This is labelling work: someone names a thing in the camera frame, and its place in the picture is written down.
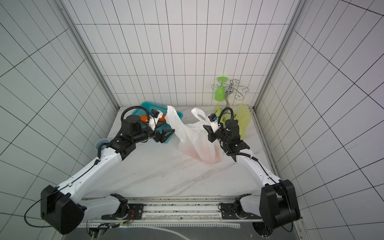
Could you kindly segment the orange three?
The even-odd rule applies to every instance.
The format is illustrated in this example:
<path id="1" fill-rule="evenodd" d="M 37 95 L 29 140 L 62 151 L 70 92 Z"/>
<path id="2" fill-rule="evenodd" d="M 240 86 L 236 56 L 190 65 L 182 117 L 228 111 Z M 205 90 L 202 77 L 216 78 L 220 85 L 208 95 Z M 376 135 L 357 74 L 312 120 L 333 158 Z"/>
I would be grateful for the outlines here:
<path id="1" fill-rule="evenodd" d="M 160 121 L 164 121 L 164 122 L 165 122 L 165 121 L 166 121 L 165 117 L 166 117 L 166 116 L 165 116 L 165 115 L 163 115 L 161 118 L 159 118 L 159 120 L 160 120 Z"/>

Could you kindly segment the light blue cup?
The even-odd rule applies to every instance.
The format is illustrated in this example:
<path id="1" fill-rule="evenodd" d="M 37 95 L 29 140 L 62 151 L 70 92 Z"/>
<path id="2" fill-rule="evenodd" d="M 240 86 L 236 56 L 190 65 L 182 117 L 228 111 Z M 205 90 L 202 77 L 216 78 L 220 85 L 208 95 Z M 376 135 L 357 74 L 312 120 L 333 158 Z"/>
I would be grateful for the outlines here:
<path id="1" fill-rule="evenodd" d="M 99 148 L 102 148 L 104 149 L 106 147 L 106 145 L 110 142 L 109 139 L 107 138 L 104 138 L 104 139 L 100 139 L 98 140 L 96 143 L 95 143 L 95 149 L 98 150 Z"/>

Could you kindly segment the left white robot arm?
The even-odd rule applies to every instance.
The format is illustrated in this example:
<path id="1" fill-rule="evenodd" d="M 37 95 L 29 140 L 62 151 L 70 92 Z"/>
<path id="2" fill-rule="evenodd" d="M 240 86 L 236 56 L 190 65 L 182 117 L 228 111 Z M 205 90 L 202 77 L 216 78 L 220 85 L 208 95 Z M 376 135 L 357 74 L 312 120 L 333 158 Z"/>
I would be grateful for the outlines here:
<path id="1" fill-rule="evenodd" d="M 119 194 L 84 200 L 87 191 L 111 168 L 121 163 L 136 149 L 137 143 L 153 139 L 165 143 L 173 129 L 159 131 L 153 118 L 144 123 L 140 116 L 130 115 L 121 121 L 117 135 L 109 142 L 98 143 L 97 156 L 83 169 L 56 187 L 41 192 L 41 218 L 60 234 L 66 235 L 84 221 L 102 216 L 130 220 L 134 211 L 128 200 Z"/>

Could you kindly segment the white printed plastic bag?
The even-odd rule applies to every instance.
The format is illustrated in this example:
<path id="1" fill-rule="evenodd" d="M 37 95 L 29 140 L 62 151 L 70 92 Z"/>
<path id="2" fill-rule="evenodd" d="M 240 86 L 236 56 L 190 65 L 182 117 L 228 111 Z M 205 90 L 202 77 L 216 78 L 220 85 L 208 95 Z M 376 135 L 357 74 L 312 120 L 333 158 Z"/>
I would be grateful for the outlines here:
<path id="1" fill-rule="evenodd" d="M 199 108 L 193 108 L 191 113 L 198 121 L 184 124 L 176 109 L 173 106 L 167 106 L 165 119 L 180 140 L 179 151 L 206 164 L 213 165 L 221 162 L 223 153 L 219 142 L 210 142 L 208 132 L 204 129 L 204 126 L 210 126 L 208 116 Z"/>

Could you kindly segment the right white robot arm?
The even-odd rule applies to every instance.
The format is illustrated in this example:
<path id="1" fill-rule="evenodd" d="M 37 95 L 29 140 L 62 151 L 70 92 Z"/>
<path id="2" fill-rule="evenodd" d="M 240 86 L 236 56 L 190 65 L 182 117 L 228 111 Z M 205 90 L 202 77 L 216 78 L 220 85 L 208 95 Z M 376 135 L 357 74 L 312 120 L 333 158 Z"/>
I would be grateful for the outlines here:
<path id="1" fill-rule="evenodd" d="M 243 194 L 232 204 L 219 205 L 223 219 L 260 219 L 263 227 L 272 231 L 292 224 L 301 218 L 295 186 L 289 180 L 282 180 L 264 166 L 241 139 L 240 127 L 235 119 L 219 123 L 215 114 L 209 116 L 208 132 L 210 142 L 218 141 L 226 156 L 231 157 L 253 178 L 258 193 Z"/>

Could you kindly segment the aluminium mounting rail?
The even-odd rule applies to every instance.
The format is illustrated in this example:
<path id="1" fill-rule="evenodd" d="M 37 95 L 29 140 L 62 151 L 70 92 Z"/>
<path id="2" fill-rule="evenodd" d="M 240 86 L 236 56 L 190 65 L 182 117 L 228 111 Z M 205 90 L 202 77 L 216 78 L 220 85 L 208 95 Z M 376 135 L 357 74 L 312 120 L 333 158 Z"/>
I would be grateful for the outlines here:
<path id="1" fill-rule="evenodd" d="M 42 217 L 62 234 L 97 219 L 116 226 L 129 221 L 249 221 L 273 230 L 301 218 L 296 197 L 276 192 L 234 198 L 127 199 L 111 194 L 75 203 L 69 195 L 50 197 L 42 204 Z"/>

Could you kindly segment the teal plastic basket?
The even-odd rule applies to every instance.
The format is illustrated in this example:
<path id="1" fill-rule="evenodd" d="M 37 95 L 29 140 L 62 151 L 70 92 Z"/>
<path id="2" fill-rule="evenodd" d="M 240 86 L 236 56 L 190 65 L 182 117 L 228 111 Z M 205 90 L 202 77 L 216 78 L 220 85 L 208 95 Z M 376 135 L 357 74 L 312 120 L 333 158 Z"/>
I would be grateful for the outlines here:
<path id="1" fill-rule="evenodd" d="M 157 106 L 157 105 L 155 105 L 155 104 L 150 104 L 150 103 L 148 103 L 148 102 L 145 102 L 145 103 L 141 104 L 140 106 L 130 107 L 130 108 L 127 109 L 127 112 L 129 112 L 129 111 L 133 111 L 133 113 L 130 114 L 130 115 L 137 115 L 137 116 L 140 116 L 140 117 L 141 117 L 141 116 L 147 116 L 148 119 L 149 119 L 149 118 L 150 118 L 150 111 L 151 111 L 152 109 L 156 109 L 156 110 L 159 110 L 159 111 L 163 112 L 163 114 L 164 114 L 165 116 L 167 116 L 167 114 L 168 114 L 168 111 L 166 110 L 166 108 Z M 127 116 L 126 114 L 122 114 L 122 116 L 121 116 L 121 120 L 123 121 L 123 120 L 126 119 L 128 116 Z M 158 123 L 157 123 L 156 129 L 158 129 L 158 130 L 162 130 L 162 129 L 172 129 L 172 128 L 171 128 L 170 124 L 168 124 L 166 121 L 164 122 L 164 121 L 160 121 L 160 120 L 159 120 Z"/>

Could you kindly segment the green plastic wine glass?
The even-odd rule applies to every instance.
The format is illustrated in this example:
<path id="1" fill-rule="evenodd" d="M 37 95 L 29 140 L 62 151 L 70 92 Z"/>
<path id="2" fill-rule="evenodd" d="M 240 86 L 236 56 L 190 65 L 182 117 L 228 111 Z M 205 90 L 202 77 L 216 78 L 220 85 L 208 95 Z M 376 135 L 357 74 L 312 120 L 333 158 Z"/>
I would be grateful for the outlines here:
<path id="1" fill-rule="evenodd" d="M 226 87 L 225 83 L 229 79 L 227 77 L 218 77 L 218 84 L 215 87 L 215 100 L 218 102 L 223 102 L 226 100 L 225 94 L 226 94 Z"/>

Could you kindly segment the green plastic bag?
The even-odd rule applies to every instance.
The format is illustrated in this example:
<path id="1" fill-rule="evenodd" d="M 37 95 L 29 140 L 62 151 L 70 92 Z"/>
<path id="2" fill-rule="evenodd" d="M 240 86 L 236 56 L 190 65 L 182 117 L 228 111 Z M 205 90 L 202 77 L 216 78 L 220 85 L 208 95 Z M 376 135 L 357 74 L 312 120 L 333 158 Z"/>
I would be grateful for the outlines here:
<path id="1" fill-rule="evenodd" d="M 220 106 L 216 106 L 215 108 L 215 114 L 217 117 L 222 112 L 222 108 Z M 229 111 L 225 112 L 221 118 L 221 123 L 225 123 L 226 120 L 229 120 L 231 117 L 231 113 Z M 248 125 L 251 123 L 251 112 L 249 110 L 249 107 L 244 104 L 239 104 L 234 109 L 234 119 L 238 121 L 239 128 L 240 128 L 240 136 L 243 140 L 246 137 L 246 130 Z"/>

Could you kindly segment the chrome glass holder stand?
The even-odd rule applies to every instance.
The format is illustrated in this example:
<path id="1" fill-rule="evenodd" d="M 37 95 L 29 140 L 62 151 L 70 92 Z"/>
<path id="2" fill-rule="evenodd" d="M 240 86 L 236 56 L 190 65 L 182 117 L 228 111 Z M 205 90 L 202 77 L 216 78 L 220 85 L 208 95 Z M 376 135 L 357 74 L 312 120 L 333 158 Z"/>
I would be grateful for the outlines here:
<path id="1" fill-rule="evenodd" d="M 211 89 L 214 91 L 214 98 L 215 98 L 215 90 L 216 90 L 215 87 L 217 84 L 213 84 L 211 86 Z M 226 94 L 225 94 L 226 100 L 223 102 L 226 103 L 226 107 L 231 106 L 230 100 L 229 100 L 231 95 L 233 95 L 235 100 L 242 101 L 245 98 L 245 93 L 248 93 L 250 91 L 250 89 L 248 87 L 243 86 L 241 84 L 240 80 L 236 80 L 236 79 L 228 80 L 225 83 L 225 87 L 226 87 Z"/>

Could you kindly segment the orange one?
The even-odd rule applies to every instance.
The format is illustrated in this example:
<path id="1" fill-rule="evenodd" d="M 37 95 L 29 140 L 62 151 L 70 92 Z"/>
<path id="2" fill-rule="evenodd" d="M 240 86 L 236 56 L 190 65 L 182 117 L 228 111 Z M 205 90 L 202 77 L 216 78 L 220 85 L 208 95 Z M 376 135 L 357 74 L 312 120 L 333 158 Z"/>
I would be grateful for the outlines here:
<path id="1" fill-rule="evenodd" d="M 147 124 L 150 122 L 150 120 L 148 119 L 147 116 L 141 116 L 141 121 L 143 121 L 143 122 L 145 122 Z"/>

